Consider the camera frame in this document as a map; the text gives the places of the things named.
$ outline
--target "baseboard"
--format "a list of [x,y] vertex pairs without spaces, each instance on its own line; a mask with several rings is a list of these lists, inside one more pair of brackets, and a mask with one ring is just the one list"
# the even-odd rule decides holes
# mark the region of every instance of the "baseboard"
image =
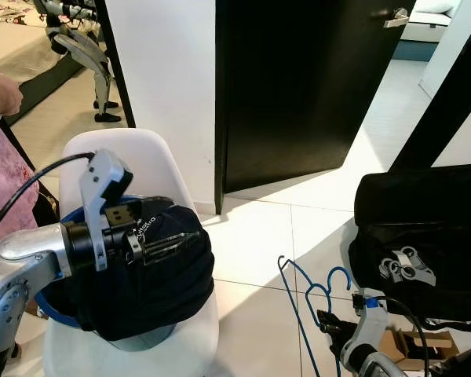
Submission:
[[429,88],[429,86],[423,79],[418,82],[418,85],[422,88],[422,90],[424,90],[424,92],[429,96],[429,98],[433,99],[436,93],[434,93],[434,90],[431,90],[431,88]]
[[198,214],[217,214],[217,207],[212,203],[194,202]]

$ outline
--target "white chair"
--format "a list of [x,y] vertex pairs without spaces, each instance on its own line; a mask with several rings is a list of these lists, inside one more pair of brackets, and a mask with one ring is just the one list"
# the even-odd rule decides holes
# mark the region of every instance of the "white chair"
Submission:
[[[139,129],[98,130],[68,142],[64,156],[110,149],[134,173],[126,195],[167,196],[193,210],[176,163],[166,142],[154,132]],[[60,214],[82,205],[79,177],[86,162],[60,168]],[[157,346],[139,352],[117,349],[92,332],[84,332],[49,319],[44,345],[44,371],[49,377],[201,377],[216,353],[218,317],[215,294],[192,318],[180,322]]]

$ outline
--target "black backpack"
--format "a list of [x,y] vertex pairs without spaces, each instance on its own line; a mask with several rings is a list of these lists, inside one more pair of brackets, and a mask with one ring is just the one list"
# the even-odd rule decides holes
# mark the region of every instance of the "black backpack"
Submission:
[[360,287],[400,300],[429,330],[471,331],[471,165],[369,174],[354,217]]

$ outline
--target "white wall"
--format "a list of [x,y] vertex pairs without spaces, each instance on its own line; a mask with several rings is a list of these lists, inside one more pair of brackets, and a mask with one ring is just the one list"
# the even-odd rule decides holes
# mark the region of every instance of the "white wall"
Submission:
[[433,98],[447,73],[471,35],[471,0],[462,0],[440,44],[427,64],[420,82],[422,89]]
[[434,167],[471,163],[471,113],[447,147],[433,164]]
[[215,0],[106,6],[136,126],[166,140],[198,209],[214,211]]

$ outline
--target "bag strap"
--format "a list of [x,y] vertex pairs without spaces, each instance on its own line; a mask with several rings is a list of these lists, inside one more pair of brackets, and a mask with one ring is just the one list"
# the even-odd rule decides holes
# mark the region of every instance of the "bag strap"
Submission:
[[436,331],[443,330],[444,328],[453,328],[459,331],[471,332],[471,323],[467,324],[464,322],[442,322],[441,324],[432,324],[428,318],[418,318],[421,326],[425,330]]

